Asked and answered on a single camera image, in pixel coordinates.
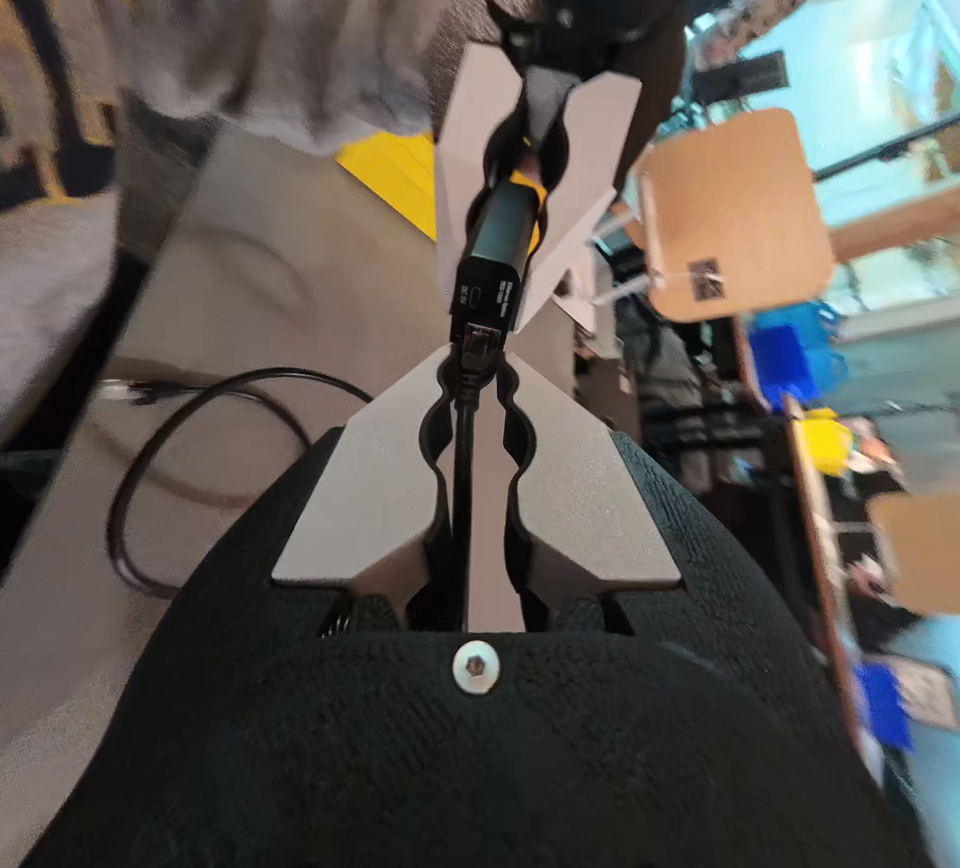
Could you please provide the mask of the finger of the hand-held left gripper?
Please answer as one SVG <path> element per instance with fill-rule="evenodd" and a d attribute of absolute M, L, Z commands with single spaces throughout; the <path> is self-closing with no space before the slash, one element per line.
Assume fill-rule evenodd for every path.
<path fill-rule="evenodd" d="M 566 166 L 546 194 L 546 226 L 528 265 L 516 332 L 552 297 L 613 201 L 623 144 L 641 91 L 642 83 L 634 77 L 601 74 L 568 96 L 560 117 Z"/>
<path fill-rule="evenodd" d="M 522 79 L 498 47 L 470 43 L 434 146 L 438 290 L 452 306 L 457 266 L 467 244 L 467 218 L 486 185 L 485 153 L 518 106 Z"/>

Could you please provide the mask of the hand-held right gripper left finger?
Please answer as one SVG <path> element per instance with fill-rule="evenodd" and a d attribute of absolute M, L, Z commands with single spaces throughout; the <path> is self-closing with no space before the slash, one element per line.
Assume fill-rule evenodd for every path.
<path fill-rule="evenodd" d="M 447 480 L 453 439 L 438 348 L 349 419 L 299 515 L 271 580 L 408 605 L 450 583 L 458 565 Z"/>

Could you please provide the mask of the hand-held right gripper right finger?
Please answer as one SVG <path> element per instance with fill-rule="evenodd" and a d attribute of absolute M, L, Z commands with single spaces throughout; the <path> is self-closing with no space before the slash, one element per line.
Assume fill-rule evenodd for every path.
<path fill-rule="evenodd" d="M 609 428 L 514 354 L 496 381 L 516 467 L 504 533 L 516 592 L 563 605 L 678 588 L 681 572 Z"/>

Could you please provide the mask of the yellow plastic bin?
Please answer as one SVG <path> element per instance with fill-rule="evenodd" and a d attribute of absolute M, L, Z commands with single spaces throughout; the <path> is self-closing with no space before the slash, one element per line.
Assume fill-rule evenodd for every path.
<path fill-rule="evenodd" d="M 836 411 L 829 407 L 804 410 L 791 419 L 790 427 L 820 474 L 832 478 L 846 475 L 856 436 Z"/>
<path fill-rule="evenodd" d="M 437 238 L 434 142 L 429 133 L 378 133 L 343 146 L 339 166 L 427 238 Z"/>

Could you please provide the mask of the black ethernet splitter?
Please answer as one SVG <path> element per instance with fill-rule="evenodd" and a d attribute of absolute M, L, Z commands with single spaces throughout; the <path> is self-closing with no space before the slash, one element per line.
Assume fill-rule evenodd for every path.
<path fill-rule="evenodd" d="M 482 206 L 457 267 L 450 310 L 450 339 L 463 355 L 498 354 L 514 328 L 540 203 L 534 188 L 507 180 Z"/>

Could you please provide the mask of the person's left forearm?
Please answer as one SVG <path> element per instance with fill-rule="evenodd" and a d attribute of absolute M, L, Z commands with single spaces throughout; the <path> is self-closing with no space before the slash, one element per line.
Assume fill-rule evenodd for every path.
<path fill-rule="evenodd" d="M 134 0 L 136 94 L 170 118 L 231 118 L 329 156 L 378 131 L 438 133 L 487 0 Z M 496 0 L 531 14 L 538 0 Z"/>

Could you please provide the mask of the person's left hand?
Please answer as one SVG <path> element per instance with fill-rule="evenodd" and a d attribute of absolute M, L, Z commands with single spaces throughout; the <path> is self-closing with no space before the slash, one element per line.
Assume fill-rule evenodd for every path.
<path fill-rule="evenodd" d="M 686 0 L 675 0 L 643 38 L 620 51 L 616 71 L 638 80 L 641 88 L 613 177 L 616 191 L 623 189 L 629 170 L 669 117 L 687 60 L 689 9 Z"/>

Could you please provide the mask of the stack of blue bins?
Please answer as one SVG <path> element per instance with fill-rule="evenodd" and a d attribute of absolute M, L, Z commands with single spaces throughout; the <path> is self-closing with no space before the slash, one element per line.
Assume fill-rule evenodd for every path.
<path fill-rule="evenodd" d="M 783 410 L 785 396 L 802 403 L 820 397 L 807 352 L 792 324 L 755 328 L 749 343 L 760 392 L 773 411 Z"/>

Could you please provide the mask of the brown-top desk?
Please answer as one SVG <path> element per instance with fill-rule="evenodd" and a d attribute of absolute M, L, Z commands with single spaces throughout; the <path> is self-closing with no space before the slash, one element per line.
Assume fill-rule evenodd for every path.
<path fill-rule="evenodd" d="M 881 787 L 883 750 L 871 731 L 869 703 L 858 676 L 861 649 L 849 609 L 846 569 L 834 532 L 828 492 L 803 431 L 807 414 L 792 396 L 783 395 L 782 400 L 800 512 L 820 598 L 825 654 L 838 691 L 846 731 L 870 778 Z"/>

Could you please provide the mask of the blue carry case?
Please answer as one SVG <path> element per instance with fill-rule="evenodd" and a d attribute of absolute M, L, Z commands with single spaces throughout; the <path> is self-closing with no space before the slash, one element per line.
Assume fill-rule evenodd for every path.
<path fill-rule="evenodd" d="M 828 303 L 808 301 L 780 311 L 782 322 L 794 328 L 816 388 L 816 397 L 829 395 L 849 376 L 844 355 L 834 344 L 841 315 Z"/>

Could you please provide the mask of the studio light on stand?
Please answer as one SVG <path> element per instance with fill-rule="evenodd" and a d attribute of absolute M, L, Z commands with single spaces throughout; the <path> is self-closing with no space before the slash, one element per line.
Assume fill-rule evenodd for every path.
<path fill-rule="evenodd" d="M 889 163 L 906 154 L 916 142 L 926 141 L 940 132 L 952 128 L 959 123 L 959 112 L 955 111 L 935 121 L 930 122 L 887 142 L 882 142 L 869 149 L 863 150 L 846 159 L 833 162 L 821 167 L 812 173 L 814 183 L 833 179 L 870 162 Z"/>

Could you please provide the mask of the blue plastic bin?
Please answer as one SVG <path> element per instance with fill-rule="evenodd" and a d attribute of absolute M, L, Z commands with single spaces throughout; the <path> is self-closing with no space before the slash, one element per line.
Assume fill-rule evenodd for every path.
<path fill-rule="evenodd" d="M 884 748 L 914 754 L 909 716 L 894 671 L 882 661 L 866 660 L 855 673 L 866 698 L 867 721 L 873 738 Z"/>

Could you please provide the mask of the person's torso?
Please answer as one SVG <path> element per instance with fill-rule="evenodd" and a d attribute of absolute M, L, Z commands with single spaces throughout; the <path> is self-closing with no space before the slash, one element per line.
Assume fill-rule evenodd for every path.
<path fill-rule="evenodd" d="M 135 136 L 122 44 L 135 0 L 1 0 L 2 440 L 106 294 Z"/>

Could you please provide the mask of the framed tag marker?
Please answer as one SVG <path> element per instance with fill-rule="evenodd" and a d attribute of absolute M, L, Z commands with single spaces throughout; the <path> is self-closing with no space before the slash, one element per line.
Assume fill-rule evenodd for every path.
<path fill-rule="evenodd" d="M 958 702 L 952 676 L 944 669 L 899 656 L 887 660 L 906 715 L 914 722 L 959 731 Z"/>

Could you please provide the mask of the wooden post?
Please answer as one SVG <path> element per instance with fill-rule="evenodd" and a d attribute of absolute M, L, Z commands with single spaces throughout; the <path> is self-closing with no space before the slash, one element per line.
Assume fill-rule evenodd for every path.
<path fill-rule="evenodd" d="M 929 194 L 844 223 L 830 231 L 835 264 L 932 238 L 957 235 L 959 184 L 939 186 Z"/>

